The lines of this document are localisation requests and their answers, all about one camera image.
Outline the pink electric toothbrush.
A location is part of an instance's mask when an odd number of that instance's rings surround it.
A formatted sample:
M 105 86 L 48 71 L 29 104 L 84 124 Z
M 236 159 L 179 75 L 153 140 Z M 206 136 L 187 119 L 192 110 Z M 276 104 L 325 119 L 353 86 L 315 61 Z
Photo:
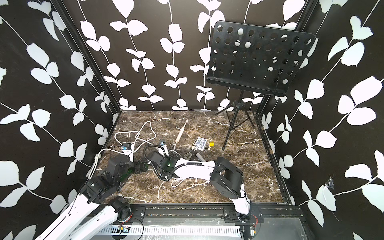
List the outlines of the pink electric toothbrush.
M 179 143 L 184 131 L 185 131 L 185 127 L 186 127 L 186 124 L 188 123 L 189 120 L 186 120 L 186 122 L 184 123 L 183 127 L 180 129 L 179 133 L 178 133 L 178 136 L 175 140 L 175 144 Z

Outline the white electric toothbrush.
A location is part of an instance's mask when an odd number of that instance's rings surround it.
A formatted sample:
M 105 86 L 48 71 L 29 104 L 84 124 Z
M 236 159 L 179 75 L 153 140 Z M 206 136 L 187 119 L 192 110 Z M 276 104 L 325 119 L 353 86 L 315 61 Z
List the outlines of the white electric toothbrush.
M 206 162 L 206 160 L 201 156 L 200 153 L 196 153 L 196 157 L 197 157 L 201 162 Z

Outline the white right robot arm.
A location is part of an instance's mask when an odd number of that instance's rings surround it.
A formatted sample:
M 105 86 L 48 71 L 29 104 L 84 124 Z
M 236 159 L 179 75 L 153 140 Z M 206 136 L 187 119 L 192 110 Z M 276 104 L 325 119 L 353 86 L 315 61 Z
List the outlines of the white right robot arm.
M 218 157 L 215 161 L 197 162 L 175 158 L 158 151 L 147 154 L 146 150 L 143 151 L 143 157 L 162 181 L 204 180 L 213 185 L 221 195 L 230 199 L 239 215 L 250 215 L 252 201 L 245 190 L 243 172 L 227 159 Z

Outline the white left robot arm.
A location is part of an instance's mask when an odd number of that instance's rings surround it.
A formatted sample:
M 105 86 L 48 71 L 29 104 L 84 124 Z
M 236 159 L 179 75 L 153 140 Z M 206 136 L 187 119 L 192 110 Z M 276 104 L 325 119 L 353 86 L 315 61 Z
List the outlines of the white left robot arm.
M 81 222 L 106 198 L 117 192 L 133 174 L 148 171 L 141 162 L 109 162 L 108 167 L 89 179 L 70 206 L 42 233 L 38 240 L 89 240 L 115 221 L 127 223 L 134 216 L 123 197 L 115 197 L 93 218 Z

